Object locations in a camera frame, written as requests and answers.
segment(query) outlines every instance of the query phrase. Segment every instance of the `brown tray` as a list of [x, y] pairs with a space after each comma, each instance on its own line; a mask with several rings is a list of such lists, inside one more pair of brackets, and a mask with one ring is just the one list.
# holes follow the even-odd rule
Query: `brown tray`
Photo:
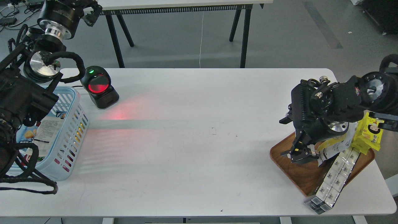
[[[324, 169], [327, 166], [325, 163], [323, 163], [320, 167], [318, 167], [317, 161], [303, 165], [295, 164], [291, 163], [289, 158], [286, 156], [281, 156], [281, 152], [291, 148], [294, 139], [295, 134], [292, 133], [272, 147], [269, 155], [275, 164], [288, 176], [288, 178], [300, 189], [300, 191], [304, 195], [310, 196], [309, 194], [311, 194], [317, 188], [319, 178], [325, 172]], [[367, 155], [361, 153], [350, 177], [348, 178], [347, 184], [374, 159], [375, 153], [372, 149], [369, 150]]]

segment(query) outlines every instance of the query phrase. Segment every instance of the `robotic arm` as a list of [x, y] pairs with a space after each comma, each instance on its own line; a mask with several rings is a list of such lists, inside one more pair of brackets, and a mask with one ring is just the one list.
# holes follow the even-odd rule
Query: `robotic arm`
[[320, 80], [301, 80], [291, 92], [292, 103], [281, 124], [293, 122], [296, 138], [290, 150], [282, 152], [292, 163], [304, 164], [319, 156], [314, 144], [347, 132], [349, 122], [363, 118], [363, 111], [385, 120], [379, 128], [398, 131], [398, 55], [383, 59], [379, 72], [359, 78], [352, 76], [345, 83]]
[[[83, 9], [88, 7], [93, 12], [84, 15]], [[101, 11], [102, 7], [95, 0], [46, 0], [37, 20], [41, 29], [28, 29], [24, 25], [17, 40], [9, 41], [10, 54], [0, 62], [0, 183], [40, 182], [54, 190], [39, 193], [57, 192], [57, 183], [35, 170], [37, 146], [33, 143], [17, 143], [16, 133], [22, 124], [32, 126], [50, 112], [58, 101], [53, 91], [59, 82], [71, 83], [84, 77], [86, 71], [83, 60], [79, 55], [67, 52], [62, 41], [74, 37], [80, 19], [88, 26], [93, 26]], [[75, 60], [79, 74], [63, 79], [58, 58]], [[23, 63], [25, 77], [19, 69]], [[37, 85], [50, 81], [47, 88]], [[29, 162], [19, 153], [19, 149], [26, 147], [33, 149]], [[14, 162], [23, 173], [16, 177], [7, 176]]]

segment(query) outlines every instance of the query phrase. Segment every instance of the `white table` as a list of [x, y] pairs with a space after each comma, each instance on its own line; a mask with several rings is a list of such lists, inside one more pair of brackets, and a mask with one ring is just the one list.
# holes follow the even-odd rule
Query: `white table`
[[[0, 216], [316, 215], [269, 151], [294, 131], [278, 123], [291, 89], [330, 70], [107, 70], [120, 100], [99, 110], [78, 88], [91, 124], [71, 176], [56, 195], [0, 192]], [[395, 210], [373, 161], [323, 215]]]
[[124, 68], [123, 56], [120, 51], [119, 41], [113, 24], [112, 15], [116, 15], [130, 47], [134, 47], [133, 39], [123, 19], [123, 14], [148, 14], [166, 12], [199, 12], [236, 10], [229, 41], [234, 40], [236, 27], [238, 25], [241, 10], [245, 10], [243, 27], [242, 53], [240, 67], [246, 65], [246, 52], [249, 36], [250, 16], [253, 4], [272, 3], [273, 0], [100, 0], [102, 15], [106, 16], [109, 33], [111, 34], [113, 48], [115, 49], [117, 62], [120, 68]]

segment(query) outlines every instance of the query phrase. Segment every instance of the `cartoon face print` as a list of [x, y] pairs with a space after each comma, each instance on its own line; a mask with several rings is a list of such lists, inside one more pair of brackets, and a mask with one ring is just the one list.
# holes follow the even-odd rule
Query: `cartoon face print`
[[368, 125], [368, 130], [373, 133], [373, 134], [378, 134], [380, 133], [380, 128], [378, 128], [375, 124], [369, 124]]

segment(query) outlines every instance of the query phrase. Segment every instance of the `snack bag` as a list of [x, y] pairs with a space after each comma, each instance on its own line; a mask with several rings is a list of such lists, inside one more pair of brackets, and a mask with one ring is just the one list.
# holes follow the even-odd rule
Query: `snack bag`
[[351, 146], [365, 155], [369, 148], [379, 151], [381, 136], [383, 135], [383, 129], [377, 127], [379, 123], [384, 123], [384, 121], [370, 118], [369, 113], [366, 113], [365, 117], [358, 123]]

